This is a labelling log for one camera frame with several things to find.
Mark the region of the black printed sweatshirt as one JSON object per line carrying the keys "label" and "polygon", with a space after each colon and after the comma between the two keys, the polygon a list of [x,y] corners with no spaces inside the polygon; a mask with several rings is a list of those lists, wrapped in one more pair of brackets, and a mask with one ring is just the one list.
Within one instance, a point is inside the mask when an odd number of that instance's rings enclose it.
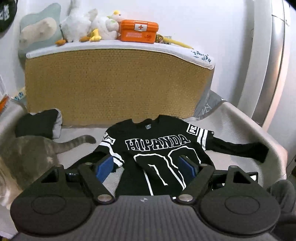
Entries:
{"label": "black printed sweatshirt", "polygon": [[98,147],[71,167],[113,157],[113,169],[124,168],[115,195],[179,195],[188,181],[178,168],[185,155],[195,164],[213,165],[206,151],[214,151],[263,163],[268,147],[262,143],[233,144],[214,136],[211,130],[177,117],[160,115],[155,120],[134,123],[124,120],[109,127]]}

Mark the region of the black grey folded garment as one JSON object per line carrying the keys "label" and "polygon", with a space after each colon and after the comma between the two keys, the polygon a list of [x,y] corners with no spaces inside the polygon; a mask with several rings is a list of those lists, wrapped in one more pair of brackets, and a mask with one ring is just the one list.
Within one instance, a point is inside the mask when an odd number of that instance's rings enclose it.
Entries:
{"label": "black grey folded garment", "polygon": [[60,138],[62,123],[62,113],[59,109],[28,113],[18,120],[15,128],[15,136],[42,136],[49,139]]}

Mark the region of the grey tabby cat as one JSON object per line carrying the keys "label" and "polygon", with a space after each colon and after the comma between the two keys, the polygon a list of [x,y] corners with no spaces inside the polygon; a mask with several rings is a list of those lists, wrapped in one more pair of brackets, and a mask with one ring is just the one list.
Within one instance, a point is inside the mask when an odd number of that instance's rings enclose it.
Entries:
{"label": "grey tabby cat", "polygon": [[63,143],[42,136],[23,136],[5,142],[1,146],[1,206],[9,210],[26,188],[59,164],[58,154],[95,143],[90,135]]}

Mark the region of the grey patterned bed sheet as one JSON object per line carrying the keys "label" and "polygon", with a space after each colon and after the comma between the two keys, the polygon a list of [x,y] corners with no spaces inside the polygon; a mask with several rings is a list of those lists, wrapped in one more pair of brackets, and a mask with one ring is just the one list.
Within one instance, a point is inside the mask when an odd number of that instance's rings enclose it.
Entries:
{"label": "grey patterned bed sheet", "polygon": [[197,104],[193,116],[184,118],[184,121],[194,120],[200,121],[214,112],[222,103],[226,102],[221,96],[212,90],[203,93],[199,103]]}

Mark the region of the woven tan upright mattress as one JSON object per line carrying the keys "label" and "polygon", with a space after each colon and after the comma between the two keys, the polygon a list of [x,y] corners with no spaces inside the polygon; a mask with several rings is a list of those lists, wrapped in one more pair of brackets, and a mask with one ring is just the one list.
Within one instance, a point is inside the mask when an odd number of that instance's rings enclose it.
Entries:
{"label": "woven tan upright mattress", "polygon": [[203,107],[214,70],[214,58],[203,51],[159,43],[41,48],[26,55],[27,108],[57,108],[66,126],[187,118]]}

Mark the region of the cluttered side desk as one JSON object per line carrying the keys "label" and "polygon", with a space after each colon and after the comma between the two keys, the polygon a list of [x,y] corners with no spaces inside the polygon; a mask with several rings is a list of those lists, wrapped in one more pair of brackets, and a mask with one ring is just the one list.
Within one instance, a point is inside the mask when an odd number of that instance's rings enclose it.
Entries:
{"label": "cluttered side desk", "polygon": [[24,104],[26,100],[26,88],[21,88],[17,94],[10,96],[6,90],[3,79],[1,77],[1,113],[7,108],[9,102],[12,100],[17,103]]}

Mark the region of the yellow stick toy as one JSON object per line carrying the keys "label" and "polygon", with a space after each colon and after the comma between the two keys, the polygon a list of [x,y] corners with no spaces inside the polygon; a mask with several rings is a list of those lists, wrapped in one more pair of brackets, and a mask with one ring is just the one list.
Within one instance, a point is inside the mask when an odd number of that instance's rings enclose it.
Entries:
{"label": "yellow stick toy", "polygon": [[173,40],[173,39],[168,38],[168,37],[164,37],[164,36],[162,36],[160,34],[156,34],[155,42],[156,43],[161,43],[161,44],[174,44],[174,45],[181,46],[181,47],[184,47],[184,48],[193,49],[189,45],[186,45],[186,44],[184,44],[182,42]]}

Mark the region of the white plush duck toy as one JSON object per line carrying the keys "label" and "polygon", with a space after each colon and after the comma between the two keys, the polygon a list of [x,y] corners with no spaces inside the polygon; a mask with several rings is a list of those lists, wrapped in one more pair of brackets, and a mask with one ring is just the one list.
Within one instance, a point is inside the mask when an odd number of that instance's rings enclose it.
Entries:
{"label": "white plush duck toy", "polygon": [[114,11],[110,16],[100,17],[97,9],[84,13],[82,1],[70,1],[69,15],[60,23],[62,39],[56,41],[55,45],[116,40],[123,20],[124,17],[119,11]]}

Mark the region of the orange first aid box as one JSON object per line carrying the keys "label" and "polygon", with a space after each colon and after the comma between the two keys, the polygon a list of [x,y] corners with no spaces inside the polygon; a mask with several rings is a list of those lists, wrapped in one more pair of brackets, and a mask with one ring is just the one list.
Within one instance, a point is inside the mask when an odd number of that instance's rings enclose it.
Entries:
{"label": "orange first aid box", "polygon": [[122,20],[120,24],[120,40],[153,44],[159,30],[158,23],[138,20]]}

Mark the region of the teal cloud-shaped pillow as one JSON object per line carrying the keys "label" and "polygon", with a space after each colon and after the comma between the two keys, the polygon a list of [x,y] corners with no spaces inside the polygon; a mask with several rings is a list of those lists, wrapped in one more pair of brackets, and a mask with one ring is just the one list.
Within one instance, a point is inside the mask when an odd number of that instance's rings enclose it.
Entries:
{"label": "teal cloud-shaped pillow", "polygon": [[39,13],[28,14],[21,19],[18,55],[54,45],[63,38],[60,29],[61,6],[53,3]]}

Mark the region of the black cap on wall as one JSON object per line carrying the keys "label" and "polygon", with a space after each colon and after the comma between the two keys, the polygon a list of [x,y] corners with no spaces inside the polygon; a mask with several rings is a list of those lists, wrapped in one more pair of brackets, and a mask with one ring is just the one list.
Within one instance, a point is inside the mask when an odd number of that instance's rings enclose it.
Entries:
{"label": "black cap on wall", "polygon": [[0,0],[0,32],[5,32],[14,21],[18,0]]}

